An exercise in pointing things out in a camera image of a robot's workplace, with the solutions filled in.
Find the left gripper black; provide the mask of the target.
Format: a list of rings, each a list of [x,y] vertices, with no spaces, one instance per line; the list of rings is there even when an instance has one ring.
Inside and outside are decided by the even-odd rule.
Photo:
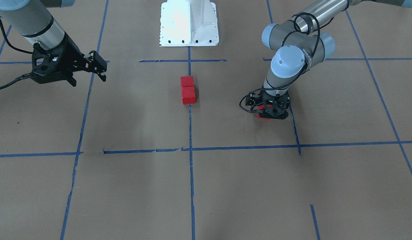
[[[262,94],[253,94],[250,93],[247,95],[247,99],[245,101],[245,106],[249,107],[250,109],[248,112],[262,112],[262,110],[257,110],[258,106],[263,105]]]

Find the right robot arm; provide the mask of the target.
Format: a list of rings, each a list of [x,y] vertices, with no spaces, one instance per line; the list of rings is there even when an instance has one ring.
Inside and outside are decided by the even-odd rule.
[[[97,51],[83,54],[48,10],[74,3],[73,0],[0,0],[0,26],[2,19],[8,21],[33,47],[28,51],[31,72],[1,86],[0,90],[27,78],[39,84],[67,81],[75,87],[73,73],[77,71],[91,72],[106,81],[106,61]]]

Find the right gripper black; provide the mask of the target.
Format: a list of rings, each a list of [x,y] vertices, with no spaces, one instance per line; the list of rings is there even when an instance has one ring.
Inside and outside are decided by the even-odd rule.
[[[64,70],[69,72],[69,77],[65,80],[73,87],[77,81],[73,78],[73,73],[85,71],[98,75],[101,81],[107,80],[104,73],[107,71],[106,61],[95,50],[88,54],[83,54],[69,35],[65,34]]]

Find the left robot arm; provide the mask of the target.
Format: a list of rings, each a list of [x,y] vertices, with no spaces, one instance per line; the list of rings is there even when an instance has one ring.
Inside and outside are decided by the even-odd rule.
[[[359,0],[317,0],[284,23],[266,26],[261,39],[275,55],[262,87],[246,94],[239,102],[240,108],[261,118],[287,118],[290,85],[335,52],[333,37],[321,29],[336,15],[360,3]]]

